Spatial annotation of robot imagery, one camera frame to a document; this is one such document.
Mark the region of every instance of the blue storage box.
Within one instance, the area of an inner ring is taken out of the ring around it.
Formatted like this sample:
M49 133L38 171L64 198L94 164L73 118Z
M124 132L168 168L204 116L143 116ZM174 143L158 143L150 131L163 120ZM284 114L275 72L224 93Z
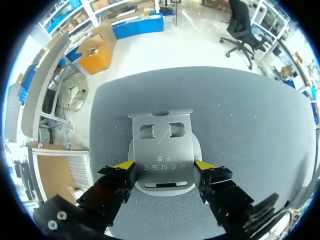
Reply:
M62 14L60 16L58 16L50 25L50 27L48 28L48 33L51 33L53 31L53 29L63 20L66 18L66 16L68 16L72 11L68 11L65 14Z
M69 0L69 3L73 10L77 9L82 5L82 2L80 0Z
M162 13L150 13L150 16L159 15L159 18L145 19L129 23L119 23L113 26L116 39L124 39L139 34L162 32L164 19Z
M287 81L283 81L283 82L284 82L285 84L293 87L294 89L296 88L295 83L294 83L294 81L293 81L292 79L287 80Z
M71 62L73 62L81 57L82 53L76 53L78 48L79 48L79 46L75 47L73 50L68 52L67 55L65 55Z
M25 72L25 77L22 80L21 87L22 91L20 93L20 98L19 100L24 103L27 98L27 94L31 85L32 80L34 79L34 76L36 74L36 66L35 65L30 65L26 72Z

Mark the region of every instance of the gray mat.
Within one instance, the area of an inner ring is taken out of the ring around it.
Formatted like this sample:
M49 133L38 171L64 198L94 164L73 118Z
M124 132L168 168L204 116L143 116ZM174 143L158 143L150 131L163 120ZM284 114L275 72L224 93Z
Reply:
M105 165L128 160L128 114L193 109L192 131L203 161L225 165L233 180L258 203L280 195L293 199L310 179L315 123L308 99L257 74L218 67L179 67L131 75L100 86L90 119L94 180ZM204 239L224 232L196 189L155 197L133 189L110 228L120 239Z

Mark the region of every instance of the black office chair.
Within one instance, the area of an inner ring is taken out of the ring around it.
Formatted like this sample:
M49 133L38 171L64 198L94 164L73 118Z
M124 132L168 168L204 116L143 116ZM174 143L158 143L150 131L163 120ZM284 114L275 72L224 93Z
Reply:
M246 3L241 0L229 0L230 8L231 8L231 19L228 28L226 29L228 33L237 40L234 41L225 37L220 38L220 43L224 41L228 41L236 45L236 47L232 48L230 51L227 52L225 55L227 58L230 57L230 53L234 52L235 50L242 50L249 60L250 66L249 69L252 70L252 62L251 60L255 59L255 50L261 50L263 52L266 51L263 44L268 40L264 36L262 40L259 41L251 32L251 24L250 24L250 15L249 9ZM245 47L245 44L250 45L252 51Z

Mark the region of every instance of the white floor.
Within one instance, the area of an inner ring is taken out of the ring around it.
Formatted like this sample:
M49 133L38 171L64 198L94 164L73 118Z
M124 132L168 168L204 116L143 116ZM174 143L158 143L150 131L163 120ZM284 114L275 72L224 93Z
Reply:
M72 149L89 149L90 113L95 91L109 81L125 76L175 67L213 66L261 74L257 64L248 69L248 60L240 51L230 58L226 52L234 47L219 42L231 38L227 32L230 13L183 0L178 5L177 26L165 24L163 32L141 34L116 43L110 68L87 76L87 98L77 112L65 111L73 130L69 135ZM56 130L55 143L66 144L65 130Z

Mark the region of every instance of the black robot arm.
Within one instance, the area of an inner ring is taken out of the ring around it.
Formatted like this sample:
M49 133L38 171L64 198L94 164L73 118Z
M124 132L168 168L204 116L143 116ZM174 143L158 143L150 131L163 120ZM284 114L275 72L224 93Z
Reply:
M33 214L41 231L50 239L116 239L104 234L113 226L122 205L130 197L136 182L135 162L105 166L103 174L76 202L56 195L44 202ZM254 200L232 181L232 172L224 167L195 160L194 183L225 234L212 239L252 239L268 229L274 219L277 194L253 206Z

